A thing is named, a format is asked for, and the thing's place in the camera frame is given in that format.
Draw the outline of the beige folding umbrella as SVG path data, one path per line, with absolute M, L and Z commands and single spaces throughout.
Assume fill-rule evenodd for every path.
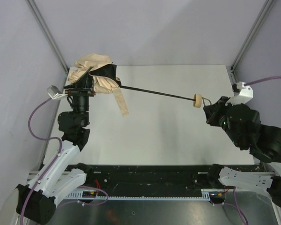
M 125 98 L 122 94 L 122 89 L 134 90 L 139 92 L 145 92 L 150 94 L 156 94 L 161 96 L 167 96 L 172 98 L 184 99 L 193 102 L 193 107 L 200 108 L 205 106 L 207 101 L 209 104 L 211 101 L 201 94 L 195 94 L 192 98 L 172 95 L 168 93 L 162 93 L 158 91 L 145 90 L 135 87 L 124 86 L 121 83 L 121 79 L 117 77 L 117 65 L 114 64 L 110 57 L 107 55 L 100 55 L 92 53 L 79 58 L 74 66 L 76 70 L 69 73 L 67 81 L 68 85 L 77 81 L 89 68 L 91 68 L 89 74 L 93 77 L 94 92 L 96 94 L 113 94 L 115 101 L 121 111 L 123 117 L 128 116 L 129 111 L 126 105 Z

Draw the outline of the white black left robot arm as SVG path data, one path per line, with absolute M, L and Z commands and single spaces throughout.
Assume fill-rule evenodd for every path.
M 55 86 L 49 87 L 50 98 L 66 97 L 72 110 L 58 116 L 63 136 L 55 138 L 59 142 L 57 152 L 26 185 L 16 187 L 19 224 L 22 225 L 25 218 L 40 225 L 47 224 L 64 198 L 85 183 L 87 165 L 78 164 L 65 177 L 62 173 L 88 142 L 89 97 L 94 96 L 93 86 L 93 78 L 86 70 L 80 78 L 65 86 L 64 92 Z

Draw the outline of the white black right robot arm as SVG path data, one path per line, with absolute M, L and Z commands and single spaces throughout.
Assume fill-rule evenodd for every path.
M 229 97 L 203 107 L 207 124 L 221 127 L 232 143 L 263 163 L 281 163 L 281 128 L 261 124 L 258 111 L 244 103 L 233 105 Z M 213 186 L 222 184 L 249 190 L 269 198 L 281 208 L 281 174 L 240 172 L 213 164 L 207 174 Z

